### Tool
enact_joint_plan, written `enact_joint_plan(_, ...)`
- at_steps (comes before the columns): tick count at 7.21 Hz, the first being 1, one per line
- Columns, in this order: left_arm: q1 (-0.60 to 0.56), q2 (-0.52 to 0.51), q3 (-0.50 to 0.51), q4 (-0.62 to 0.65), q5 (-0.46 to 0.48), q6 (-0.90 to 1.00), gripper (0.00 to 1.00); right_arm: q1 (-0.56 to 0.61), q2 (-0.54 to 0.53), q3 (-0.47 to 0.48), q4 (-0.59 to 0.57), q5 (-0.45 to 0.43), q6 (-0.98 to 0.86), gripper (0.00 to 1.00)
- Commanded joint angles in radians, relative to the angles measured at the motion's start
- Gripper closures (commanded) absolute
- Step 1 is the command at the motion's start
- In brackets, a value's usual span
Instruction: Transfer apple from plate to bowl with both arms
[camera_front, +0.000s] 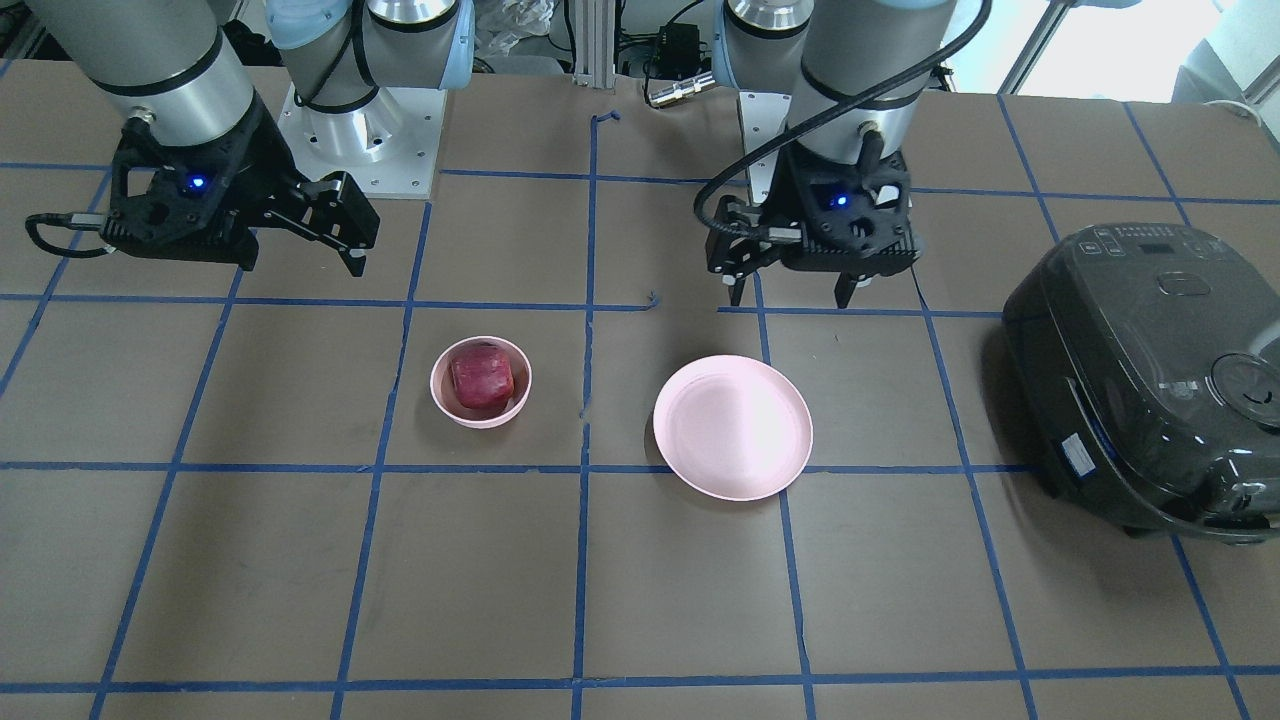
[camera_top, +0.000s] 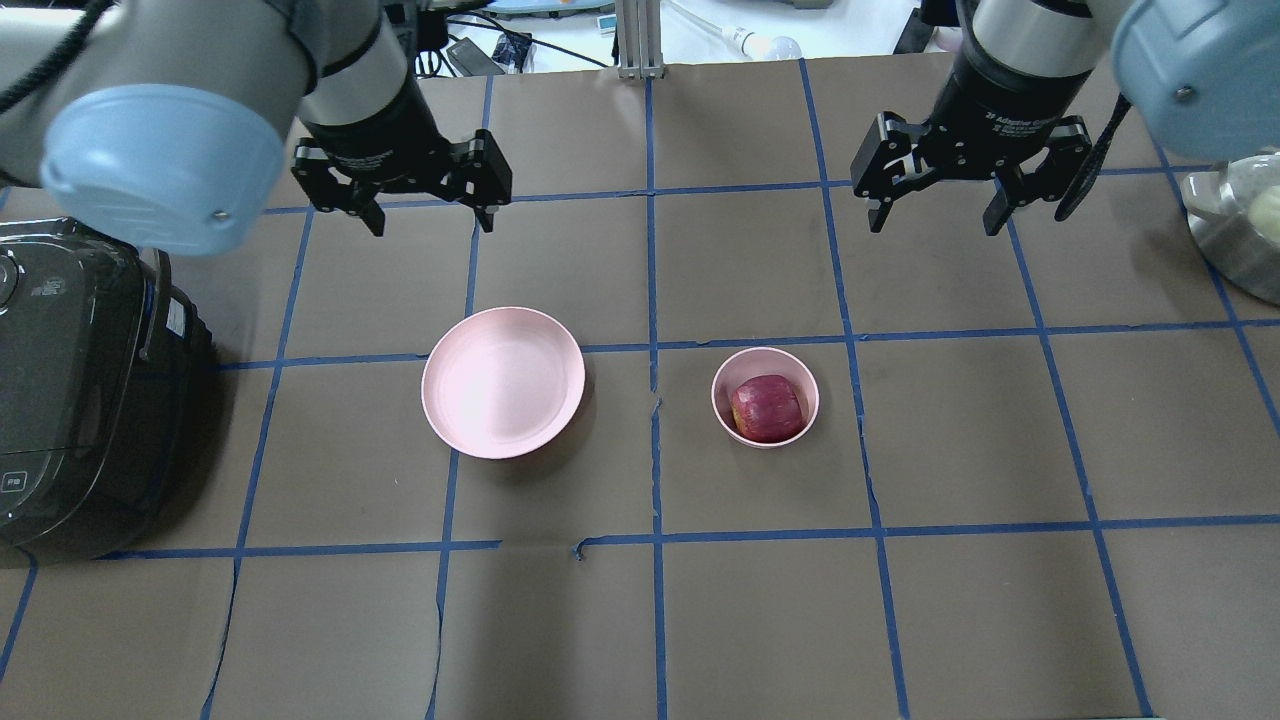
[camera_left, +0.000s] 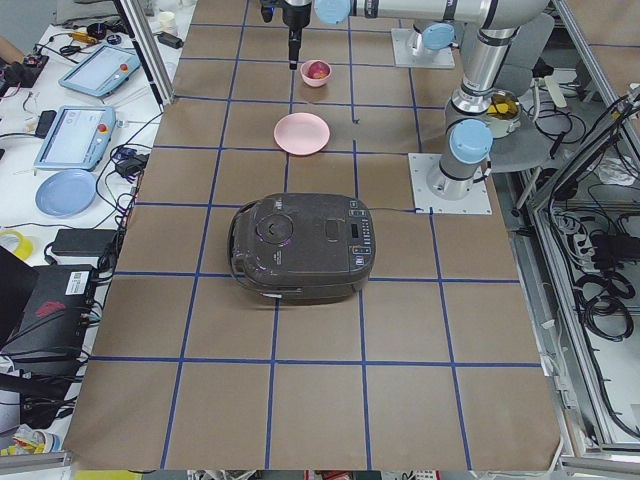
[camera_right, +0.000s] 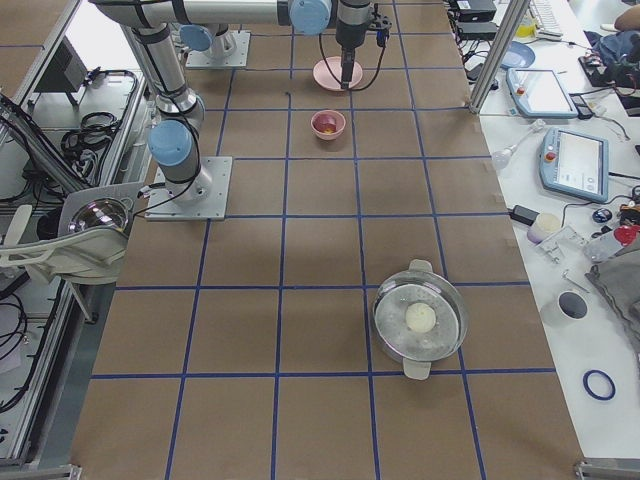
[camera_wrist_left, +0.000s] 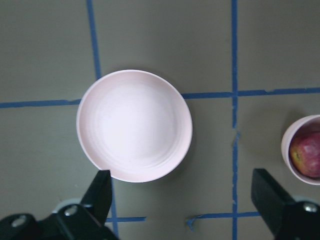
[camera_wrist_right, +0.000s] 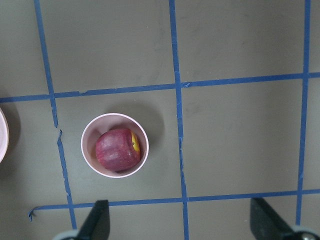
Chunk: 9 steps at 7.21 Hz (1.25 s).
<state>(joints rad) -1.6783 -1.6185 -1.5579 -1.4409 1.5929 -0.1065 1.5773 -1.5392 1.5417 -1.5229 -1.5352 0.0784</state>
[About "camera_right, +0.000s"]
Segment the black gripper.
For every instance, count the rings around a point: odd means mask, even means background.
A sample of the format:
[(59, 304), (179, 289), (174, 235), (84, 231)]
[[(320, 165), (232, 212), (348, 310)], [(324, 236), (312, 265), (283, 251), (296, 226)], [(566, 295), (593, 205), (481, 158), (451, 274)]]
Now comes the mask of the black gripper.
[(340, 0), (337, 2), (335, 38), (342, 47), (341, 77), (342, 90), (349, 90), (353, 78), (356, 50), (365, 40), (369, 31), (384, 31), (391, 28), (388, 16), (379, 12), (372, 1)]

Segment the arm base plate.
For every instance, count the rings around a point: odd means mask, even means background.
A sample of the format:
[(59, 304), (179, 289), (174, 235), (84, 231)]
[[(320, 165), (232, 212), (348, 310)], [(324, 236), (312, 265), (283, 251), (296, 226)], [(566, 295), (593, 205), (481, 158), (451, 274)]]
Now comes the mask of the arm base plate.
[(226, 217), (233, 158), (205, 156), (200, 158), (199, 175), (188, 190), (179, 196), (185, 186), (167, 183), (160, 169), (155, 183), (164, 183), (152, 189), (148, 205), (143, 212), (148, 221), (223, 221)]
[(213, 38), (205, 51), (190, 50), (186, 68), (190, 70), (243, 69), (247, 66), (251, 32), (228, 30)]

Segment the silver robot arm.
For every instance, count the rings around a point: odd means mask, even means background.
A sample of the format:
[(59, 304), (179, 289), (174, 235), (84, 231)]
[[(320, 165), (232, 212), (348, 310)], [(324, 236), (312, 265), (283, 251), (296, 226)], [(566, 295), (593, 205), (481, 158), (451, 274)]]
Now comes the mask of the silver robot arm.
[(202, 99), (188, 86), (167, 25), (124, 26), (122, 31), (155, 92), (159, 119), (148, 136), (149, 151), (169, 195), (182, 203), (193, 202), (206, 196), (211, 184), (199, 149)]
[(335, 30), (341, 47), (340, 87), (352, 81), (355, 52), (370, 31), (388, 36), (391, 22), (370, 1), (96, 1), (106, 17), (137, 37), (138, 62), (149, 69), (148, 80), (167, 99), (186, 91), (186, 80), (175, 57), (166, 27), (208, 24), (274, 24), (291, 26), (301, 35)]

